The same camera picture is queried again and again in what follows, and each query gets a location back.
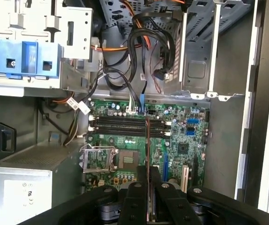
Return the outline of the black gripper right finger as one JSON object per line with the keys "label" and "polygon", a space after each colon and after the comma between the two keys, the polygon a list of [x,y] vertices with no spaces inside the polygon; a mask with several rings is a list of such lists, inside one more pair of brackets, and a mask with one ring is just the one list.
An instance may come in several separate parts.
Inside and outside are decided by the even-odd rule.
{"label": "black gripper right finger", "polygon": [[211,189],[192,187],[186,193],[163,182],[157,167],[151,167],[156,193],[156,214],[172,225],[269,225],[269,213]]}

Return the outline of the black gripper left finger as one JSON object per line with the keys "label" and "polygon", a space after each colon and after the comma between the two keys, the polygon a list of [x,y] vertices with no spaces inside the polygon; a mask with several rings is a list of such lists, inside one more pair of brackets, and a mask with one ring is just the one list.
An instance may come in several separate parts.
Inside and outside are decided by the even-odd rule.
{"label": "black gripper left finger", "polygon": [[23,222],[24,225],[145,225],[147,211],[145,166],[137,180],[117,190],[97,187]]}

